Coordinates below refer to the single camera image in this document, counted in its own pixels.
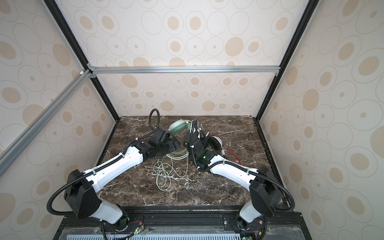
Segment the left black frame post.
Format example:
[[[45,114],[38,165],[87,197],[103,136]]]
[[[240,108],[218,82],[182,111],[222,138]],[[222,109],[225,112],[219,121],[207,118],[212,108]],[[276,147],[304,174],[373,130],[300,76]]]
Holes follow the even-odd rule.
[[[106,91],[104,90],[101,82],[97,78],[97,76],[93,73],[93,71],[89,67],[89,61],[80,46],[77,38],[75,37],[73,31],[71,30],[68,22],[65,20],[64,15],[62,14],[61,10],[59,9],[59,5],[56,3],[56,1],[51,0],[44,0],[45,5],[47,6],[49,12],[52,14],[55,22],[58,24],[61,32],[63,33],[64,37],[66,38],[67,42],[71,46],[73,52],[75,53],[77,59],[80,61],[80,64],[85,70],[89,70],[93,76],[91,77],[91,81],[96,88],[97,92],[99,93],[101,99],[103,100],[104,104],[106,105],[107,109],[109,110],[110,114],[112,115],[113,119],[118,122],[120,120],[120,117],[115,110],[115,108],[112,105],[112,102],[110,101],[109,97],[106,94]]]

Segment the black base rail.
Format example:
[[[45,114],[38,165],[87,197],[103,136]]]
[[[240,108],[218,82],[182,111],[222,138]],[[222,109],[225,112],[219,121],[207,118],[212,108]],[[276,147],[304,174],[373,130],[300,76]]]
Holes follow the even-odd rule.
[[[128,226],[119,232],[97,220],[64,217],[55,240],[309,240],[301,213],[258,217],[240,228],[241,206],[127,207]]]

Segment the horizontal aluminium frame bar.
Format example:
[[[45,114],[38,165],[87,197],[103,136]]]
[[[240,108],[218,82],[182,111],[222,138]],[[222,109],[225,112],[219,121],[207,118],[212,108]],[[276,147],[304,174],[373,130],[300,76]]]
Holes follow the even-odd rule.
[[[94,67],[94,74],[216,74],[216,73],[278,73],[280,66],[184,66],[184,67]]]

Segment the left slanted aluminium frame bar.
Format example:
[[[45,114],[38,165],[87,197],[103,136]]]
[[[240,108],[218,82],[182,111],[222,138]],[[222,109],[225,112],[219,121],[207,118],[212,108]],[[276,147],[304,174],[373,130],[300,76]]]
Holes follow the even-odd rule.
[[[48,106],[41,114],[9,145],[1,155],[1,175],[3,175],[40,131],[59,112],[84,80],[91,77],[90,70],[83,70]]]

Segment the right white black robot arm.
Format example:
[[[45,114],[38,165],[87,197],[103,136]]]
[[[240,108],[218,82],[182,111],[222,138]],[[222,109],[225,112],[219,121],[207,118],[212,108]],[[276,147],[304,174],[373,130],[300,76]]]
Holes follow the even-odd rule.
[[[238,224],[250,224],[256,218],[272,217],[276,213],[294,211],[295,200],[291,193],[278,183],[268,168],[253,169],[231,162],[218,154],[221,140],[210,133],[204,133],[199,121],[193,120],[189,133],[184,137],[189,158],[201,173],[209,172],[225,177],[249,191],[251,200],[241,208]]]

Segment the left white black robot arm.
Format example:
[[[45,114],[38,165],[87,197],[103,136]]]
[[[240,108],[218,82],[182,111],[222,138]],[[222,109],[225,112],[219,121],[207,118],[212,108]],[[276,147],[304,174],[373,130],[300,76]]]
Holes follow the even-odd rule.
[[[142,162],[170,154],[180,148],[176,135],[186,127],[185,122],[172,124],[167,130],[159,125],[151,132],[129,143],[117,156],[92,169],[72,171],[67,183],[47,202],[47,211],[55,216],[74,215],[78,219],[93,218],[123,229],[129,217],[123,209],[98,196],[98,192],[125,171]]]

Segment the white black red-cabled headphones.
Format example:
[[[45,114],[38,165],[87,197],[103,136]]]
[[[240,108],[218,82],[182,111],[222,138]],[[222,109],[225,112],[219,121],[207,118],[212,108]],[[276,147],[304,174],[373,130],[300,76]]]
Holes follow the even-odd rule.
[[[209,133],[208,137],[209,137],[209,140],[208,140],[209,145],[212,147],[212,149],[214,149],[215,151],[218,151],[224,159],[230,160],[228,157],[228,153],[229,153],[230,155],[233,155],[235,157],[235,160],[234,160],[235,163],[241,164],[240,158],[235,154],[235,152],[232,149],[228,147],[224,147],[223,141],[219,138],[218,135]]]

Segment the right black frame post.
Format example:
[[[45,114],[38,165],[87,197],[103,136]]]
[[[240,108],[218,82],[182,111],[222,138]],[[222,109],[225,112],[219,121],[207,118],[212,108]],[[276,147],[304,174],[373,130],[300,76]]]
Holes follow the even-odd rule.
[[[256,123],[259,123],[261,121],[261,118],[263,116],[263,114],[265,113],[269,103],[270,103],[270,100],[272,99],[272,96],[274,95],[274,92],[275,90],[277,89],[278,85],[279,85],[279,82],[281,80],[281,78],[283,77],[283,74],[285,73],[287,67],[288,67],[288,64],[290,63],[291,61],[291,58],[311,20],[311,17],[313,16],[313,13],[315,12],[318,4],[319,4],[319,0],[310,0],[308,1],[308,4],[303,12],[303,15],[302,17],[300,18],[299,20],[299,23],[297,25],[297,28],[293,34],[293,37],[290,41],[290,43],[288,44],[288,48],[283,56],[283,59],[282,59],[282,62],[280,64],[280,70],[279,72],[277,73],[277,75],[274,77],[269,89],[268,89],[268,92],[262,102],[262,105],[261,105],[261,108],[257,114],[257,116],[255,117],[255,124]]]

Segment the black frame post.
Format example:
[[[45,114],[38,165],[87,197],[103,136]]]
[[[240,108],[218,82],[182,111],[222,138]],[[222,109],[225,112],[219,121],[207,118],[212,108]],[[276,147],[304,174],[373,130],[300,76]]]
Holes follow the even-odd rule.
[[[272,99],[272,96],[274,95],[274,92],[275,90],[277,89],[278,85],[279,85],[279,82],[281,80],[281,78],[283,77],[283,74],[285,73],[287,67],[288,67],[288,64],[290,63],[291,61],[291,58],[311,20],[311,17],[313,16],[313,13],[315,12],[318,4],[319,4],[319,0],[310,0],[308,1],[308,4],[303,12],[303,15],[302,17],[300,18],[299,20],[299,23],[297,25],[297,28],[293,34],[293,37],[290,41],[290,43],[288,44],[288,48],[283,56],[283,59],[282,59],[282,62],[280,64],[280,70],[279,72],[277,73],[277,75],[274,77],[269,89],[268,89],[268,92],[262,102],[262,105],[261,105],[261,108],[257,114],[257,116],[255,117],[255,124],[256,123],[259,123],[261,121],[261,118],[263,116],[263,114],[265,113],[269,103],[270,103],[270,100]]]
[[[110,114],[112,115],[113,119],[118,122],[120,120],[120,117],[115,110],[115,108],[112,105],[112,102],[110,101],[109,97],[106,94],[106,91],[104,90],[101,82],[97,78],[97,76],[93,73],[93,71],[89,67],[89,61],[80,46],[77,38],[75,37],[73,31],[71,30],[68,22],[65,20],[64,15],[62,14],[61,10],[59,9],[59,5],[56,3],[56,1],[51,0],[44,0],[45,5],[47,6],[49,12],[52,14],[55,22],[58,24],[61,32],[63,33],[64,37],[66,38],[67,42],[71,46],[73,52],[75,53],[77,59],[80,61],[80,64],[85,70],[89,70],[93,76],[91,77],[91,81],[96,88],[97,92],[99,93],[101,99],[103,100],[104,104],[106,105],[107,109],[109,110]]]

